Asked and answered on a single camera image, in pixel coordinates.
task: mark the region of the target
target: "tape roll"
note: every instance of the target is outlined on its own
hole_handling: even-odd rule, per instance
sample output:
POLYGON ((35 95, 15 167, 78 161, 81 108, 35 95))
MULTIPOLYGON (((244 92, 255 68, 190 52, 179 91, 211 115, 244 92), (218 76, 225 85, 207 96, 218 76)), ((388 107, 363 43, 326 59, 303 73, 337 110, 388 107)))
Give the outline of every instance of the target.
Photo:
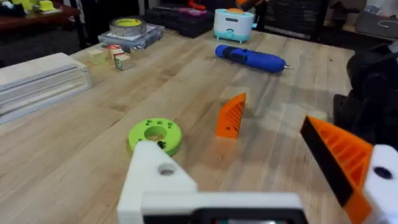
POLYGON ((134 17, 119 18, 109 23, 112 34, 120 37, 132 37, 144 34, 147 30, 146 23, 134 17))
POLYGON ((132 154, 139 141, 155 141, 169 156, 174 155, 181 146, 182 132, 171 120, 149 118, 137 123, 129 132, 129 150, 132 154))

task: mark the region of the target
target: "electric screwdriver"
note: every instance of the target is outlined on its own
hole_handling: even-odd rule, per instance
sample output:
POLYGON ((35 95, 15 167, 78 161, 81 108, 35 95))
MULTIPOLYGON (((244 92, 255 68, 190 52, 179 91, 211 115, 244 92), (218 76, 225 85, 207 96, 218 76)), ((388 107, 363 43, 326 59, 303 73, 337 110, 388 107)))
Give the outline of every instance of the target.
POLYGON ((249 65, 272 73, 281 72, 285 68, 292 69, 292 67, 286 65, 285 60, 276 55, 241 49, 239 47, 219 45, 216 48, 216 55, 230 59, 233 62, 249 65))

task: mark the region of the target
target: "green 3d printed part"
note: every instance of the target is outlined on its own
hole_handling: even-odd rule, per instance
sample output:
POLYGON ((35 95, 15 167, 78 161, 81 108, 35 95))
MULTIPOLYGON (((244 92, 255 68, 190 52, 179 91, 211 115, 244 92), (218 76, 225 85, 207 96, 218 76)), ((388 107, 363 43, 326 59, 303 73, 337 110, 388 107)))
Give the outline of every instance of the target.
POLYGON ((129 133, 129 153, 139 141, 155 141, 169 156, 174 155, 181 146, 182 132, 180 127, 171 120, 150 118, 137 123, 129 133))

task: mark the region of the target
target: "clear plastic box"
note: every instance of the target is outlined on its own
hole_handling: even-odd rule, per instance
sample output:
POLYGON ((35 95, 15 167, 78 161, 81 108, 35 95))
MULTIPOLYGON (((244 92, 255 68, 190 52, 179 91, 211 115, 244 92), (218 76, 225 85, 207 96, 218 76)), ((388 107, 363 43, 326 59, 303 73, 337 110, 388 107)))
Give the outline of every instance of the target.
POLYGON ((106 45, 117 44, 122 50, 130 53, 131 49, 145 49, 163 36, 164 27, 154 24, 147 24, 147 32, 132 37, 120 37, 112 34, 112 31, 105 32, 98 36, 100 42, 106 45))

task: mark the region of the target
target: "black machine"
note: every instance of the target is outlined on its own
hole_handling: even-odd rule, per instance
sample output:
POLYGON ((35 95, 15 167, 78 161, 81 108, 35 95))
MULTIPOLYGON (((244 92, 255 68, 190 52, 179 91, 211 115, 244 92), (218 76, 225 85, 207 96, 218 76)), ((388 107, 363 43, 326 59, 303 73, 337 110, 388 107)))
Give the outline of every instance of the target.
POLYGON ((353 89, 333 99, 334 124, 372 144, 398 148, 398 43, 356 52, 347 64, 353 89))

